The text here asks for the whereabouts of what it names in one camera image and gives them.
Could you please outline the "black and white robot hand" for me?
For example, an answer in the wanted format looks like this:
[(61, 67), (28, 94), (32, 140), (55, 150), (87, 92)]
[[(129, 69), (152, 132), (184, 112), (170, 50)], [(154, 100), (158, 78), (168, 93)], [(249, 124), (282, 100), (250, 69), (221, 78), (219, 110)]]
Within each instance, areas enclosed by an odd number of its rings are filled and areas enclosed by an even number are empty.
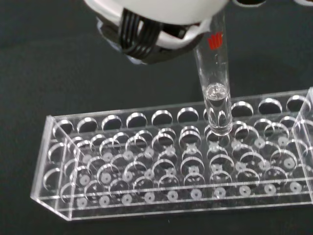
[(134, 64), (156, 64), (193, 50), (226, 0), (86, 0), (101, 36)]

